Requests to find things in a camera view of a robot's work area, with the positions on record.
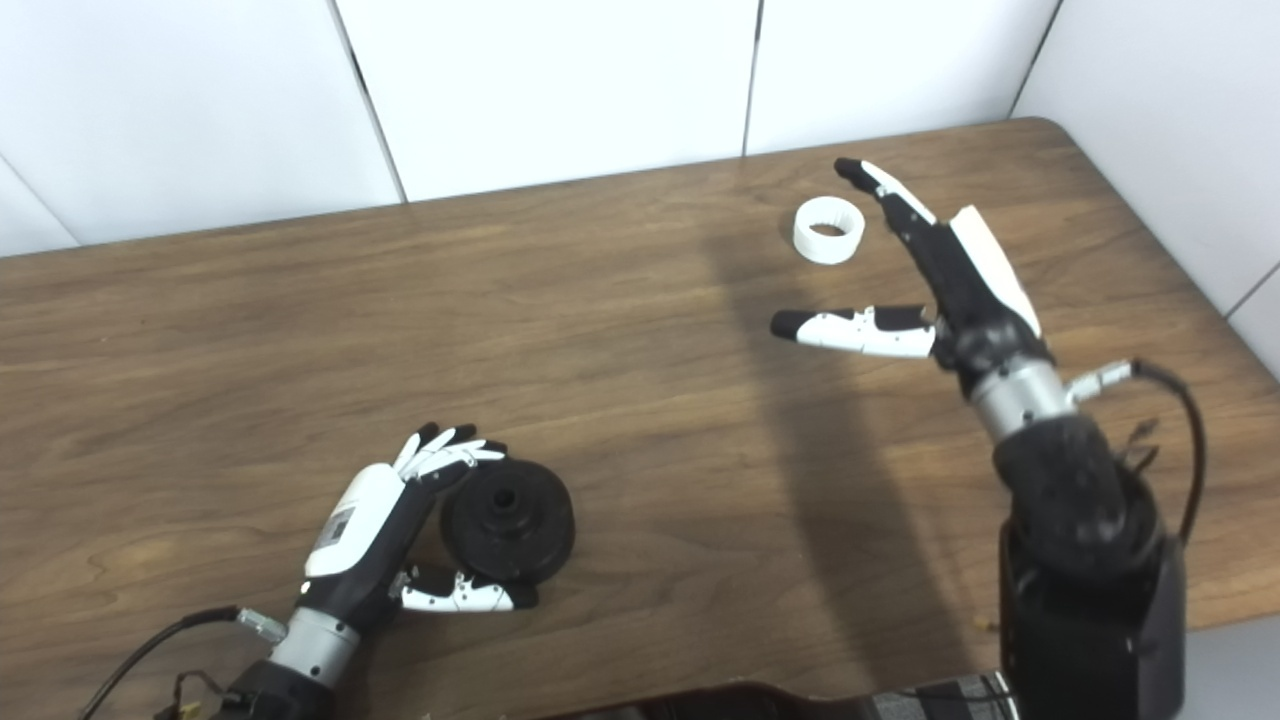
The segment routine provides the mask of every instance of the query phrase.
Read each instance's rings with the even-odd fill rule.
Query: cable connector
[[[1108,363],[1066,383],[1066,397],[1075,405],[1093,400],[1102,391],[1133,377],[1133,360]]]
[[[278,644],[289,634],[289,629],[284,623],[248,607],[241,609],[239,615],[236,616],[236,623],[253,630],[257,637],[271,644]]]

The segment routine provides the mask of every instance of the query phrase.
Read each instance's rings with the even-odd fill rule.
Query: black cable
[[[140,660],[146,657],[148,652],[155,650],[156,646],[177,635],[178,633],[186,630],[187,628],[195,628],[196,625],[205,625],[209,623],[234,623],[236,618],[239,615],[239,611],[241,609],[234,605],[228,605],[227,607],[214,607],[210,610],[201,610],[200,612],[192,612],[191,615],[187,615],[182,620],[178,620],[173,625],[169,625],[168,628],[152,635],[151,639],[142,643],[142,646],[138,647],[138,650],[134,650],[133,655],[125,657],[124,662],[122,662],[120,666],[116,667],[115,671],[106,678],[106,680],[102,683],[102,687],[99,688],[96,693],[93,693],[93,697],[90,698],[88,705],[86,705],[84,710],[81,711],[79,720],[88,720],[90,717],[92,717],[93,714],[97,712],[99,706],[102,705],[102,701],[106,700],[106,696],[110,694],[110,692],[115,689],[115,685],[120,683],[120,679],[123,679],[124,675],[129,670],[132,670],[133,666],[137,665]]]
[[[1142,460],[1133,464],[1133,474],[1134,475],[1143,474],[1143,471],[1146,471],[1147,468],[1149,468],[1151,464],[1156,461],[1156,456],[1158,455],[1160,455],[1158,447],[1148,448],[1147,454],[1142,456]]]
[[[200,679],[200,682],[205,684],[205,688],[215,696],[223,694],[223,687],[219,685],[216,680],[210,678],[204,670],[187,670],[186,673],[178,673],[178,676],[173,680],[173,703],[160,712],[156,712],[155,720],[178,720],[182,717],[182,684],[187,678]]]
[[[1192,539],[1192,529],[1196,527],[1196,515],[1199,512],[1201,496],[1204,493],[1204,468],[1207,464],[1204,418],[1201,415],[1199,406],[1196,405],[1196,398],[1192,397],[1190,389],[1188,389],[1187,383],[1184,383],[1181,378],[1170,370],[1166,370],[1160,365],[1152,365],[1146,360],[1134,359],[1130,365],[1135,378],[1152,380],[1169,392],[1176,395],[1178,400],[1183,404],[1183,410],[1187,411],[1187,423],[1192,429],[1192,488],[1187,495],[1187,506],[1183,510],[1183,525],[1178,530],[1178,537],[1185,546]]]

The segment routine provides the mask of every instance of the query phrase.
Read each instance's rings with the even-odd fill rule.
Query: white plastic ring
[[[841,234],[822,234],[814,225],[840,228]],[[867,218],[852,202],[840,197],[814,197],[796,210],[791,241],[813,263],[835,265],[854,256],[867,229]]]

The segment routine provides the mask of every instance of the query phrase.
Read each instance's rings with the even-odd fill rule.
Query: wooden table
[[[941,215],[977,204],[1064,373],[1138,354],[1187,377],[1212,454],[1190,624],[1280,611],[1276,383],[1071,141],[1018,120],[4,260],[0,716],[72,716],[184,612],[285,618],[353,473],[426,419],[557,470],[577,547],[534,611],[402,616],[353,669],[351,717],[737,680],[845,697],[995,666],[974,619],[998,615],[1007,497],[954,379],[768,333],[781,307],[927,299],[838,155]],[[870,219],[836,268],[786,240],[827,193]],[[1175,518],[1174,402],[1093,409],[1116,442],[1161,416],[1151,480]],[[265,651],[187,635],[102,716],[150,716],[175,671],[229,680]]]

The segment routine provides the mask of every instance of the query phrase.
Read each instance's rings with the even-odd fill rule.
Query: black pulley
[[[573,505],[554,473],[507,459],[444,502],[440,532],[453,560],[502,583],[540,583],[573,550]]]

